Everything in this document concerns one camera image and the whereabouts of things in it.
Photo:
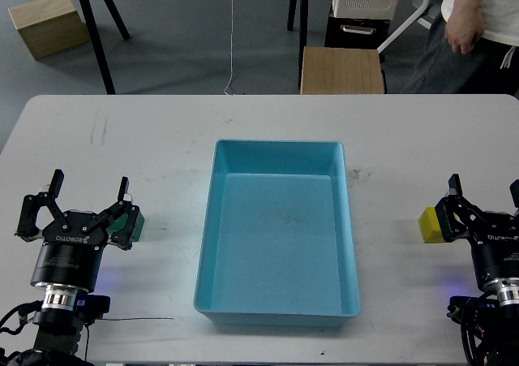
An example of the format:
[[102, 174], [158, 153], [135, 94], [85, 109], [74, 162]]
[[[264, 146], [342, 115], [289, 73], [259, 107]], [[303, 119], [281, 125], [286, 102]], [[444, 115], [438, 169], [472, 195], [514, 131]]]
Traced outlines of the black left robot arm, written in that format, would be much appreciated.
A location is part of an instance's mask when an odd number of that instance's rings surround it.
[[28, 323], [38, 330], [32, 348], [2, 355], [3, 365], [85, 365], [76, 355], [81, 331], [110, 306], [108, 296], [93, 293], [103, 251], [108, 245], [131, 249], [144, 226], [139, 206], [127, 198], [128, 177], [122, 177], [115, 203], [100, 213], [62, 211], [56, 199], [63, 180], [64, 173], [55, 170], [45, 191], [23, 200], [15, 234], [26, 242], [42, 241], [31, 284], [45, 296], [7, 313], [18, 316], [19, 325], [3, 326], [3, 333], [20, 334]]

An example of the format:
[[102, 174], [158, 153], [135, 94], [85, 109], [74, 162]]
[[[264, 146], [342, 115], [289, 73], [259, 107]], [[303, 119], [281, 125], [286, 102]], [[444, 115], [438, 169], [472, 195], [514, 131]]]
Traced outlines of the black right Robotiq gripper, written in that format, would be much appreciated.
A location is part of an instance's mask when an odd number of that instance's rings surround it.
[[470, 203], [463, 196], [459, 174], [452, 174], [447, 194], [435, 206], [443, 241], [469, 240], [477, 286], [483, 292], [497, 292], [503, 284], [518, 285], [518, 179], [509, 190], [515, 217]]

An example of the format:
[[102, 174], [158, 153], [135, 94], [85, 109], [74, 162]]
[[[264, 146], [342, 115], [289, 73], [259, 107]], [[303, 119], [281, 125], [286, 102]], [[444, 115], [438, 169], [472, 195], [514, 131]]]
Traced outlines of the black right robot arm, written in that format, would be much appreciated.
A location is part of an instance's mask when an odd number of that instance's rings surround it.
[[469, 365], [518, 364], [518, 214], [483, 211], [464, 196], [458, 174], [435, 206], [440, 237], [470, 244], [479, 297], [453, 296], [448, 317], [460, 325]]

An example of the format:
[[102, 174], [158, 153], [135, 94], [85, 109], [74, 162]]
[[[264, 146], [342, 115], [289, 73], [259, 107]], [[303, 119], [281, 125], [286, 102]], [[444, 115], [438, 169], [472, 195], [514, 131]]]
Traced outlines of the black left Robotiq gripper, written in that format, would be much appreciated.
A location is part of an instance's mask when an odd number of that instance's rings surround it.
[[40, 239], [42, 231], [36, 220], [46, 207], [57, 225], [52, 223], [43, 230], [44, 243], [31, 285], [72, 286], [91, 293], [106, 244], [130, 250], [139, 240], [140, 208], [127, 198], [129, 179], [123, 176], [117, 200], [109, 208], [99, 214], [67, 211], [65, 216], [56, 203], [63, 180], [64, 173], [56, 169], [46, 191], [24, 197], [15, 235], [25, 242]]

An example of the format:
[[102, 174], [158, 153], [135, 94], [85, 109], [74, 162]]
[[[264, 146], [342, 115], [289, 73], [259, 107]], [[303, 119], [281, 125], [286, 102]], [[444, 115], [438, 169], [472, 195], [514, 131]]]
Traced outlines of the bystander hand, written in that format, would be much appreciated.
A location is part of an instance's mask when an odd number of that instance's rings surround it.
[[455, 54], [469, 54], [481, 39], [485, 23], [479, 11], [454, 11], [446, 23], [444, 35]]

